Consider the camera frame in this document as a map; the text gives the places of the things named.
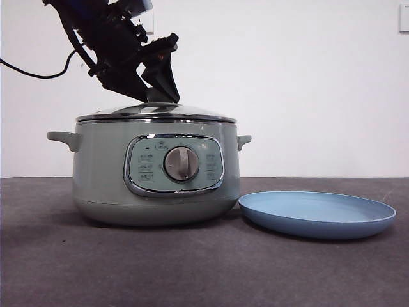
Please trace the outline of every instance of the pot base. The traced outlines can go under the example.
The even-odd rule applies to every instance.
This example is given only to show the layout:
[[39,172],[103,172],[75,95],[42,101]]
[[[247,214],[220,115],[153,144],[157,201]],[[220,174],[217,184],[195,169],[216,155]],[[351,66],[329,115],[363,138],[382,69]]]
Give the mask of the pot base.
[[85,216],[123,226],[169,226],[213,219],[229,211],[236,200],[184,201],[172,205],[116,205],[74,199]]

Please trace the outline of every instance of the robotic arm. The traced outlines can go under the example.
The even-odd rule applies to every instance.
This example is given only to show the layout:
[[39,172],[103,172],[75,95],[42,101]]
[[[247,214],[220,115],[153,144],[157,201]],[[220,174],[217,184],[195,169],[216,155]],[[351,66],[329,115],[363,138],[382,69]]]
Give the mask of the robotic arm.
[[[146,31],[131,21],[153,8],[150,0],[118,0],[111,4],[108,0],[43,2],[57,10],[68,39],[89,67],[88,74],[96,75],[104,88],[142,102],[179,101],[171,69],[171,53],[178,48],[178,36],[172,33],[143,45],[148,41]],[[96,63],[83,45],[95,51]],[[141,63],[146,69],[139,77],[136,69]]]

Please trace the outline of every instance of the control panel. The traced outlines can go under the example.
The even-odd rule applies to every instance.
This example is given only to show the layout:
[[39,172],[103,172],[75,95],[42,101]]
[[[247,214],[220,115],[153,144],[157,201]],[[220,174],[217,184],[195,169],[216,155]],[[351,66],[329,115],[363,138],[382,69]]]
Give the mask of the control panel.
[[125,183],[142,196],[215,189],[221,185],[223,174],[221,147],[208,136],[138,136],[130,142],[125,158]]

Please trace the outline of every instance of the blue plate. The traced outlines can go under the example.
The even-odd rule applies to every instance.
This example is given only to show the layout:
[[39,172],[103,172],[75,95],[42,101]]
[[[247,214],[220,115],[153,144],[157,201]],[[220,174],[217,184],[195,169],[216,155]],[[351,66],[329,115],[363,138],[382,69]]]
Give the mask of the blue plate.
[[390,226],[396,215],[379,201],[319,192],[259,192],[238,202],[243,214],[260,226],[319,239],[368,237]]

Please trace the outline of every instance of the chrome trim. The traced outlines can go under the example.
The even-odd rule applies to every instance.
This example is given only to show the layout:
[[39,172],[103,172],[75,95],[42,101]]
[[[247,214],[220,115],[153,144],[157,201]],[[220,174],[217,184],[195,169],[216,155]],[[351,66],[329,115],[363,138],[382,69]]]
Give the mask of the chrome trim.
[[[158,190],[151,190],[151,189],[145,189],[143,187],[139,187],[137,184],[135,184],[132,179],[130,178],[130,162],[131,162],[131,156],[132,156],[132,150],[134,149],[134,146],[137,142],[139,142],[142,139],[154,139],[154,138],[198,138],[198,139],[211,139],[216,142],[217,146],[219,147],[220,150],[220,156],[222,158],[222,175],[220,176],[220,179],[218,182],[216,182],[214,185],[210,187],[206,187],[204,189],[195,189],[195,190],[183,190],[183,191],[158,191]],[[139,195],[139,196],[145,196],[145,197],[186,197],[186,196],[193,196],[193,195],[199,195],[199,194],[204,194],[207,192],[210,192],[212,190],[215,190],[219,188],[224,179],[224,155],[223,155],[223,149],[221,147],[220,142],[211,137],[211,136],[201,136],[199,134],[145,134],[142,136],[137,136],[136,138],[132,139],[131,142],[128,144],[127,151],[125,154],[125,163],[123,167],[123,180],[125,182],[125,185],[130,189],[133,193]]]
[[86,120],[83,122],[77,122],[77,125],[85,125],[87,123],[190,123],[198,125],[234,125],[234,123],[229,122],[215,122],[215,121],[200,121],[200,120],[154,120],[154,119],[123,119],[123,120]]
[[135,114],[135,113],[118,113],[118,114],[92,114],[77,117],[77,122],[86,122],[89,120],[130,120],[130,119],[151,119],[151,120],[204,120],[209,122],[226,122],[236,123],[234,118],[215,116],[215,115],[200,115],[200,114]]

